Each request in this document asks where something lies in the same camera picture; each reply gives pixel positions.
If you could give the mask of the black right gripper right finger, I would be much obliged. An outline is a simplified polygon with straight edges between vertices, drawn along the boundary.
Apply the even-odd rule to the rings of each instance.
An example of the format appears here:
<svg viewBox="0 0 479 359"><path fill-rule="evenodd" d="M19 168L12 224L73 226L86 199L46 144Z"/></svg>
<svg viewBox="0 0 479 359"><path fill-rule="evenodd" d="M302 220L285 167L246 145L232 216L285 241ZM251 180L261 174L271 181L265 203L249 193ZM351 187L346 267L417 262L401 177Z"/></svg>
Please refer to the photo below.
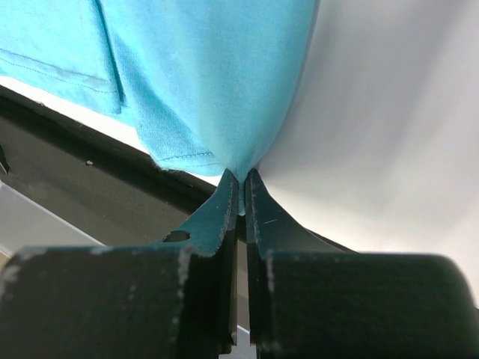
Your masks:
<svg viewBox="0 0 479 359"><path fill-rule="evenodd" d="M352 250L297 222L270 195L255 168L249 171L245 181L245 225L250 343L258 352L264 352L272 323L267 254L270 251L351 253Z"/></svg>

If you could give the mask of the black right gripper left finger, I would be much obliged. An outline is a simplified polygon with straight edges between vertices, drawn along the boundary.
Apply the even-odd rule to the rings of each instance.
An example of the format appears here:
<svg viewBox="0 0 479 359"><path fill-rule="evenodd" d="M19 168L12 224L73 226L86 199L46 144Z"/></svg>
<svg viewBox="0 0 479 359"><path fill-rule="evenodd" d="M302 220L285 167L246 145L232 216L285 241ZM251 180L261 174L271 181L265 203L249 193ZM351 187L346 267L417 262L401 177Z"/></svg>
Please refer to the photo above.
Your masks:
<svg viewBox="0 0 479 359"><path fill-rule="evenodd" d="M222 174L211 197L153 246L178 254L177 354L228 354L237 338L239 183Z"/></svg>

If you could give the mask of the light blue t shirt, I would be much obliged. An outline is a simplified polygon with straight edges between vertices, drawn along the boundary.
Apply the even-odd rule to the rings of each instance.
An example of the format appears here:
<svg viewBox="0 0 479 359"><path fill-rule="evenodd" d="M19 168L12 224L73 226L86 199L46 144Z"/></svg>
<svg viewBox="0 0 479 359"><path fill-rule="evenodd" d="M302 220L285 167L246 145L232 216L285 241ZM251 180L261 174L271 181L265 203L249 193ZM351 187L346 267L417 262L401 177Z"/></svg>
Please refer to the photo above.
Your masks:
<svg viewBox="0 0 479 359"><path fill-rule="evenodd" d="M239 182L302 74L316 1L3 1L1 74L131 126L165 170Z"/></svg>

